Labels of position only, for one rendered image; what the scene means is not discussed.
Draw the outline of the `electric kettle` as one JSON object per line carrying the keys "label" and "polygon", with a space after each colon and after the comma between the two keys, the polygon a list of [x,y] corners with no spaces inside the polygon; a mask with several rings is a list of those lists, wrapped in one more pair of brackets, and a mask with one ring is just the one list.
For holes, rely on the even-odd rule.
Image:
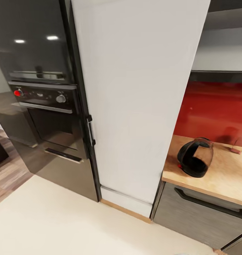
{"label": "electric kettle", "polygon": [[192,177],[204,177],[213,160],[213,146],[214,143],[204,137],[185,144],[177,154],[178,167]]}

